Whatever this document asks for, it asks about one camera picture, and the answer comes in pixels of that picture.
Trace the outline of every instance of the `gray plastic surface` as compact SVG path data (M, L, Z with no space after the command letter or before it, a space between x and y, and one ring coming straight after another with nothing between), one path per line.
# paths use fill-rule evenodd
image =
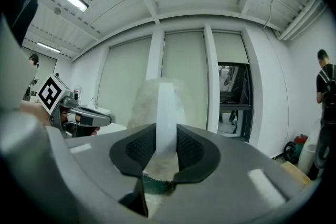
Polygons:
M301 191L277 163L244 142L183 126L218 146L220 164L200 183L177 185L153 219L146 219L117 202L133 192L137 179L116 170L109 149L147 126L64 140L54 127L47 127L47 134L31 115L0 112L0 150L32 201L63 223L278 223L301 207L316 187ZM288 200L277 210L247 176L256 168L263 169Z
M290 199L299 185L283 168L247 143L183 125L217 145L218 168L198 184L177 185L175 192L158 209L154 219L170 223L244 223L272 211L248 172L261 168L278 190Z
M66 145L66 142L70 142L70 144L72 144L74 147L86 144L88 142L93 145L94 140L98 139L101 141L101 139L99 138L103 136L87 136L64 140L57 129L49 127L47 128L47 130L51 148L53 151L53 156L62 175L62 178L67 187L71 190L73 196L78 201L78 204L80 204L81 208L79 208L78 210L80 223L141 224L152 222L119 204L117 200L113 196L111 196L112 193L106 191L106 187L112 186L113 189L116 190L116 193L119 193L119 188L125 188L130 186L130 188L126 189L129 189L129 192L132 192L135 185L129 185L127 181L125 181L124 186L122 186L123 184L117 185L115 183L115 178L113 177L113 175L116 175L116 177L119 176L117 171L115 173L111 172L110 175L112 176L106 178L107 180L105 181L105 183L108 184L106 184L105 186L97 184L97 181L94 180L94 174L98 173L96 176L106 177L106 174L103 173L103 169L91 170L91 172L87 174L88 168L92 168L92 162L88 162L86 168L82 169L82 164L85 162L84 159L82 159L82 163L81 165L79 165L79 163L77 163L78 159L75 158L76 154L72 154ZM83 151L83 153L89 153L90 150L91 149ZM98 154L99 151L101 150L95 147L94 152L98 156L96 163L98 163L100 158L103 156L103 154ZM105 165L104 169L113 171L114 167L110 163L108 165Z
M59 130L52 129L63 139ZM47 131L34 116L0 110L0 153L13 179L36 206L56 221L77 222L75 199L52 157Z
M201 129L184 126L214 142L220 152L219 167L204 181L181 184L166 199L153 219L163 223L249 222L272 212L247 173L262 168L273 185L289 200L299 194L302 186L277 163L247 143L226 138ZM120 199L134 189L136 179L123 176L108 157L109 148L120 138L141 130L128 129L97 137L67 140L69 148L89 143L91 148L74 157L86 175L109 196Z

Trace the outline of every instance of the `sink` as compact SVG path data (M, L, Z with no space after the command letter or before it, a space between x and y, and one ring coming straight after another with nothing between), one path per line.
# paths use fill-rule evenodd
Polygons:
M104 114L104 115L110 115L110 110L108 109L104 109L104 108L95 108L94 106L89 106L88 107L89 109L92 109L92 110L95 110L101 114Z

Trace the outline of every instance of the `roller blind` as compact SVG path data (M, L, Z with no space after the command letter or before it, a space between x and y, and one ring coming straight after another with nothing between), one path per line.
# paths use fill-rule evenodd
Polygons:
M162 77L180 79L185 83L196 110L196 121L188 124L206 129L208 76L201 31L165 36Z
M248 63L239 34L213 32L218 62Z
M132 115L136 92L146 79L151 38L110 49L101 76L98 104L114 114L123 126Z
M34 85L30 87L31 91L35 91L37 92L41 86L42 83L47 79L47 76L49 76L50 73L54 72L54 68L56 65L56 59L39 54L38 52L35 52L33 50L29 50L27 48L22 48L22 50L24 51L24 53L27 55L27 61L28 58L31 54L37 54L38 55L38 69L37 69L37 73L35 75L35 79L38 79L38 82Z

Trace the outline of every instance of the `wall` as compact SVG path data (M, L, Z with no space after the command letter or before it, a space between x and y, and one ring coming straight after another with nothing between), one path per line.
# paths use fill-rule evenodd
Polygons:
M59 78L68 87L72 85L72 62L69 60L58 59L54 68L54 74L58 73Z
M294 72L300 85L298 95L298 132L309 135L313 123L321 118L321 104L316 102L316 76L321 70L317 52L324 49L336 64L336 23L332 11L325 12L302 34L289 42Z
M206 24L210 30L241 32L254 84L254 116L250 144L269 157L280 154L286 142L297 134L295 122L298 113L295 103L293 103L293 100L298 98L297 87L295 75L291 72L293 59L288 47L283 41L277 40L272 31L266 30L264 32L261 25L231 17L187 16L171 18L163 20L160 27L165 32L169 32L202 29ZM156 28L155 25L148 24L125 31L104 41L98 48L74 62L73 85L79 84L83 87L83 104L89 104L91 97L96 96L98 92L108 48L131 39L152 35ZM211 31L208 29L207 39L211 39L210 36L212 37ZM206 42L206 44L214 46L213 41ZM159 66L157 62L151 62L151 57L148 65ZM219 84L218 88L213 87L212 90L219 91ZM217 92L209 92L210 99L216 100L211 96L215 97L217 94ZM213 121L214 124L208 125L209 130L217 129L214 126L218 124L217 114L218 112L209 113L212 117L217 117L216 121Z
M91 105L91 98L98 96L101 74L109 48L96 46L73 63L71 89L82 88L82 105Z
M28 57L31 54L37 54L38 56L38 65L39 68L37 69L37 73L35 74L35 79L38 80L38 82L35 85L30 86L31 91L39 91L39 89L42 87L43 83L46 81L47 77L49 77L50 73L52 73L55 69L55 66L57 64L56 58L46 56L45 54L41 54L39 52L36 52L34 50L27 49L25 47L22 48L23 52L27 55L27 61Z

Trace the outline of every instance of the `hand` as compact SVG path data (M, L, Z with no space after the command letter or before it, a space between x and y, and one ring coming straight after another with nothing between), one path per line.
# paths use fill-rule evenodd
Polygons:
M38 120L41 121L43 126L51 126L49 120L49 114L40 103L22 101L20 104L19 111L34 115ZM61 123L65 123L68 121L67 114L68 110L63 109L60 115ZM80 115L76 115L76 121L80 121ZM98 130L99 127L95 128L95 131L92 133L92 135L97 135Z
M61 123L65 123L65 122L68 121L68 109L66 109L66 108L61 109L60 118L61 118ZM76 114L75 119L76 119L77 122L80 122L80 115ZM99 131L99 129L100 129L100 127L96 127L91 135L97 135L97 131Z

